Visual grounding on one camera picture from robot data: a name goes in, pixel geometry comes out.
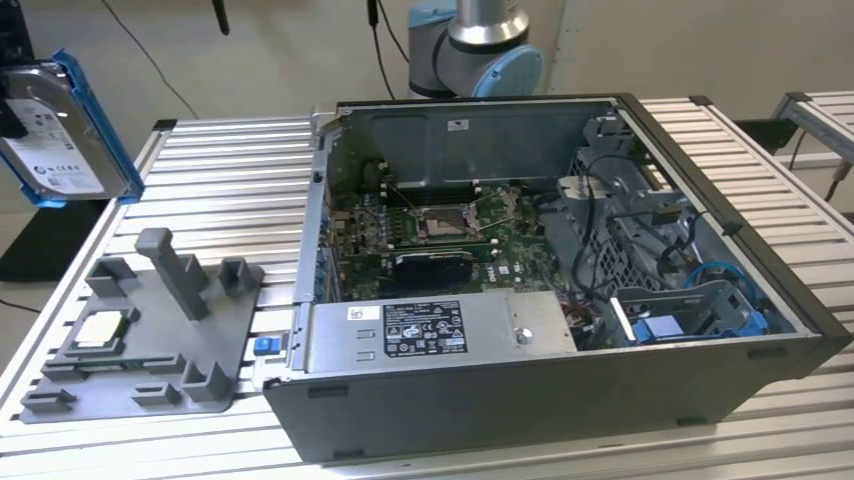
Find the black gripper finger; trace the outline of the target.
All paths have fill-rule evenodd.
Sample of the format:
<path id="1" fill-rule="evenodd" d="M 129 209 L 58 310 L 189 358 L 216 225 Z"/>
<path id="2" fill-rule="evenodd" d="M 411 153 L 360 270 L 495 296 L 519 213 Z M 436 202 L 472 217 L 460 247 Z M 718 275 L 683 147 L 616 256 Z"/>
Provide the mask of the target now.
<path id="1" fill-rule="evenodd" d="M 21 139 L 26 136 L 26 128 L 17 117 L 8 101 L 10 100 L 5 73 L 0 83 L 0 134 L 2 138 Z"/>

